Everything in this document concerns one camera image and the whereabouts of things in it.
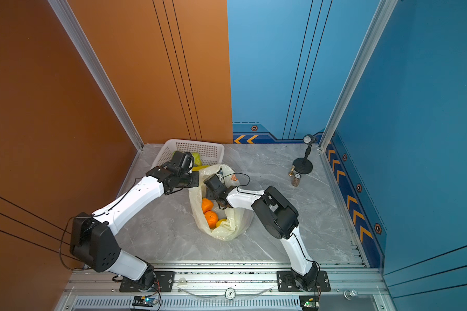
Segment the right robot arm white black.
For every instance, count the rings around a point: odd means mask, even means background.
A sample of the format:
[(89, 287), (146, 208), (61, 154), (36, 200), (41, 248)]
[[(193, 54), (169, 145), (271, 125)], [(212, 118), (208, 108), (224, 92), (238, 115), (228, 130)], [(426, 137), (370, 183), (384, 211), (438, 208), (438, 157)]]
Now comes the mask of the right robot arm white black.
[(306, 250), (300, 235), (297, 209), (279, 190), (274, 187), (242, 190), (226, 185), (216, 174), (206, 178), (204, 184), (220, 207), (254, 211), (267, 232), (281, 241), (297, 288), (307, 292), (317, 290), (320, 265)]

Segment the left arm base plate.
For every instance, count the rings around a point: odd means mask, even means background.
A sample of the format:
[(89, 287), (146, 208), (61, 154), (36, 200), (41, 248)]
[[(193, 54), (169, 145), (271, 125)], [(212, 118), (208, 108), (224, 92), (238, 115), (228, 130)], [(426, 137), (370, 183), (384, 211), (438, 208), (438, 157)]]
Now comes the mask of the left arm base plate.
[(173, 289), (175, 272), (173, 271), (153, 271), (145, 273), (138, 281), (124, 277), (119, 287), (124, 293), (154, 293), (156, 291), (168, 293)]

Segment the orange fruit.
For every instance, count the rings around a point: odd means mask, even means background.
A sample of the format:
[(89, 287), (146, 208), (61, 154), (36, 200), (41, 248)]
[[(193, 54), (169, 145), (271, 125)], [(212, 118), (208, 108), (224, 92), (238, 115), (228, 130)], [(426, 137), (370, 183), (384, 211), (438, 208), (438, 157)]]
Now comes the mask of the orange fruit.
[(210, 229), (215, 229), (216, 225), (219, 221), (219, 217), (216, 212), (214, 211), (206, 211), (204, 214), (206, 222)]
[(211, 211), (214, 208), (214, 203), (207, 198), (203, 198), (201, 208), (202, 208), (202, 213), (206, 214), (207, 212)]

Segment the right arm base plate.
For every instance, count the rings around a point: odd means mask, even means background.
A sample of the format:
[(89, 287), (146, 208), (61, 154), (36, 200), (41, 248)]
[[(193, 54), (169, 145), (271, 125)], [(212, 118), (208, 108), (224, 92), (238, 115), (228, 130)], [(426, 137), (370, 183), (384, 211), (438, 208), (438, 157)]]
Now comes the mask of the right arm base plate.
[(326, 271), (311, 272), (301, 276), (292, 270), (276, 272), (279, 292), (330, 292), (331, 286)]

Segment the yellowish translucent plastic bag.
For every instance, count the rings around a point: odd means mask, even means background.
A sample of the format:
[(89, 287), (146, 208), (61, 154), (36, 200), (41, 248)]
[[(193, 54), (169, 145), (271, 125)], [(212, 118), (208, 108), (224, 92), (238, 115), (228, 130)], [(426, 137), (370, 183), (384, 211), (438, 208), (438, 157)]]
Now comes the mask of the yellowish translucent plastic bag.
[[(233, 169), (228, 165), (212, 165), (199, 171), (199, 187), (189, 189), (189, 201), (193, 213), (193, 217), (197, 227), (210, 237), (220, 241), (232, 241), (237, 238), (250, 227), (254, 218), (254, 212), (242, 208), (225, 208), (221, 209), (218, 203), (214, 200), (212, 194), (209, 193), (204, 180), (213, 174), (220, 172), (219, 179), (227, 186), (238, 186), (241, 182), (247, 181), (246, 177), (241, 177), (241, 181), (237, 180), (239, 173), (234, 173)], [(215, 212), (219, 220), (224, 220), (221, 224), (215, 224), (212, 229), (206, 220), (202, 211), (202, 199), (207, 198), (213, 202), (212, 211)]]

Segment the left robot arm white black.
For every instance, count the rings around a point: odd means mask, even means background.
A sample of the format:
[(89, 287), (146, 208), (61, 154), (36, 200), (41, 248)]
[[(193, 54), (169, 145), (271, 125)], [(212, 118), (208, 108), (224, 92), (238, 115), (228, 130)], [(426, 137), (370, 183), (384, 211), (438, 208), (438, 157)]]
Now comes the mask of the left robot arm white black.
[(92, 214), (72, 218), (70, 254), (96, 272), (111, 272), (131, 280), (147, 291), (155, 283), (148, 262), (123, 251), (115, 236), (121, 228), (153, 200), (182, 189), (198, 187), (190, 152), (175, 152), (170, 161), (153, 167), (126, 193)]

